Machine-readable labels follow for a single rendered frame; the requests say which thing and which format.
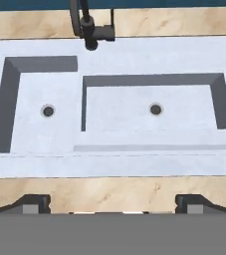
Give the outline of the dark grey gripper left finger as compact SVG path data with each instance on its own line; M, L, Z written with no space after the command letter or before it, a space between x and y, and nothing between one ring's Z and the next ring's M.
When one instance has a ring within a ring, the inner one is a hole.
M4 214L50 214L51 196L49 194L25 194L12 204L0 207Z

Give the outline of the black sink tap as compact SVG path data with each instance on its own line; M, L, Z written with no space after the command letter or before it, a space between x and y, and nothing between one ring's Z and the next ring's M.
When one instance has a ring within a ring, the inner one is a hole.
M90 15L88 0L69 0L69 4L74 35L85 40L87 50L94 51L99 45L98 40L115 40L113 10L109 25L96 26L94 18Z

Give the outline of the pale grey double sink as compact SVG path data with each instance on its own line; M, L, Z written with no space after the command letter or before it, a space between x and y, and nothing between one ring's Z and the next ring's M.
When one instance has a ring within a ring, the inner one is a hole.
M226 36L0 40L0 178L226 175Z

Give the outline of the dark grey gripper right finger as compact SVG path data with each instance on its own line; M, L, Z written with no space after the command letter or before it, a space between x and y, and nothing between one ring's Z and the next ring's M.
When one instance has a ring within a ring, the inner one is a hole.
M175 213L215 214L226 213L226 207L212 203L201 194L177 194Z

